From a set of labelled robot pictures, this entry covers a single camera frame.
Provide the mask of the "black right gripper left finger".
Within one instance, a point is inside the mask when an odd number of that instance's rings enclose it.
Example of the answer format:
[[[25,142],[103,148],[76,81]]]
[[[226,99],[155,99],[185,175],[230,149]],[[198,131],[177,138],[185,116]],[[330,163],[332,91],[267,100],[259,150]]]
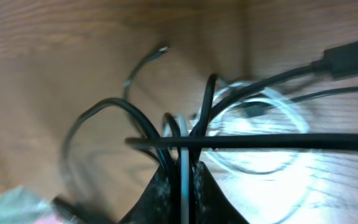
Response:
[[[159,166],[135,205],[119,223],[179,223],[177,187],[172,186]]]

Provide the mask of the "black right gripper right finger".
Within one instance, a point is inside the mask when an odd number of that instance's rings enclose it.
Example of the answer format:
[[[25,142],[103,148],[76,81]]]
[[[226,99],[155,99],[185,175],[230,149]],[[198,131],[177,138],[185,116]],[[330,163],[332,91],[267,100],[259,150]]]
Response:
[[[190,223],[249,224],[229,202],[204,162],[193,166]]]

